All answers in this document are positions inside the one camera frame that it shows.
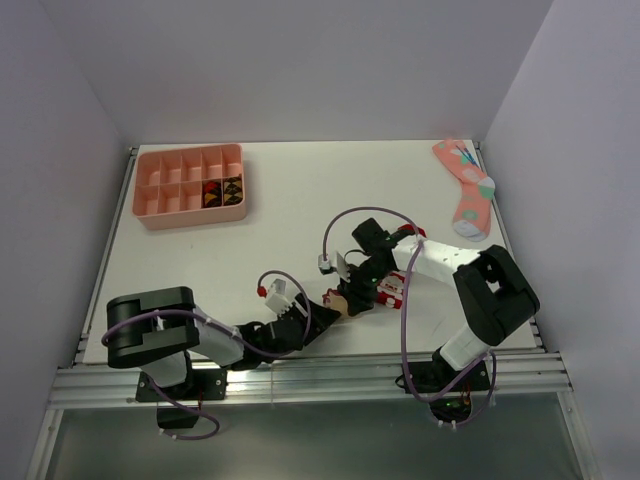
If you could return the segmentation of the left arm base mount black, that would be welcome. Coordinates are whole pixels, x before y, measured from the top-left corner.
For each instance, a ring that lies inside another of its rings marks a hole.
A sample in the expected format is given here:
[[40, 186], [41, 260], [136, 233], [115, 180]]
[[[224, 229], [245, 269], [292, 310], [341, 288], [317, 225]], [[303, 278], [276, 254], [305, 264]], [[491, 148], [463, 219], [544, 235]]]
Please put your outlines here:
[[[226, 386], [226, 370], [196, 369], [187, 374], [185, 382], [171, 387], [159, 387], [159, 391], [177, 403], [195, 401], [196, 409], [200, 410], [204, 401], [223, 400]], [[154, 388], [151, 378], [144, 372], [139, 375], [135, 401], [143, 404], [166, 402]], [[166, 430], [190, 430], [196, 426], [198, 419], [199, 416], [195, 413], [186, 412], [173, 405], [158, 407], [156, 410], [158, 427]]]

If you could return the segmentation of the tan maroon sock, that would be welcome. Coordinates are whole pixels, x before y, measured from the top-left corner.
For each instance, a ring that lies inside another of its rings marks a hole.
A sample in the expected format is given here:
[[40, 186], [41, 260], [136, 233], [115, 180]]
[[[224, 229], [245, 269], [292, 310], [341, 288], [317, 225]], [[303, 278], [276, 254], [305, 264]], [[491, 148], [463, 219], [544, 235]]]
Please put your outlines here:
[[347, 299], [335, 289], [328, 289], [322, 296], [322, 304], [325, 308], [335, 310], [341, 317], [349, 317], [349, 305]]

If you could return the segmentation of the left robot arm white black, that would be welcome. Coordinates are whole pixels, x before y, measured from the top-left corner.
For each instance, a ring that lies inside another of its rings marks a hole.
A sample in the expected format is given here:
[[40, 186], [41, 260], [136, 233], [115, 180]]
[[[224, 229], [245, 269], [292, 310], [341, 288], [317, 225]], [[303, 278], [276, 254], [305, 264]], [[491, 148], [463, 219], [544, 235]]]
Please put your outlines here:
[[221, 368], [253, 370], [302, 350], [332, 326], [342, 313], [299, 293], [290, 300], [286, 282], [260, 286], [258, 295], [276, 314], [229, 326], [205, 314], [193, 291], [172, 287], [120, 296], [107, 303], [107, 332], [101, 343], [113, 369], [138, 368], [172, 399], [183, 399], [195, 386], [192, 352]]

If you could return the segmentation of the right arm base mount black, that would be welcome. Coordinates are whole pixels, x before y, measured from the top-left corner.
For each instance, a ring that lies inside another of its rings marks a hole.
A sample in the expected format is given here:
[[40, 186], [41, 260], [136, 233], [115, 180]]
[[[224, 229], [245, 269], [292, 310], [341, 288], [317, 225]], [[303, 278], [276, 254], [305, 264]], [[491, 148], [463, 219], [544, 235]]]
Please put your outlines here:
[[494, 403], [497, 383], [497, 357], [493, 351], [482, 354], [460, 371], [454, 370], [436, 351], [428, 361], [409, 362], [409, 379], [401, 374], [395, 385], [413, 394], [410, 385], [427, 405], [439, 427], [452, 430], [466, 425]]

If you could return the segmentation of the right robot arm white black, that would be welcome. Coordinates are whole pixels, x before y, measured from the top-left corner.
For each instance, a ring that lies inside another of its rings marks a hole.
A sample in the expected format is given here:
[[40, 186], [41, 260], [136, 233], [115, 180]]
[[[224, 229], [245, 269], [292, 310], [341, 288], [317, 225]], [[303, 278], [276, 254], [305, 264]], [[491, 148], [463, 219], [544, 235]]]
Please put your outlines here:
[[411, 225], [390, 233], [370, 218], [352, 233], [366, 259], [350, 264], [334, 253], [324, 267], [340, 277], [339, 295], [349, 316], [373, 308], [379, 284], [393, 272], [408, 279], [418, 273], [451, 287], [458, 295], [465, 324], [440, 347], [433, 378], [452, 390], [467, 367], [500, 345], [540, 309], [540, 301], [511, 254], [500, 245], [464, 249], [428, 240]]

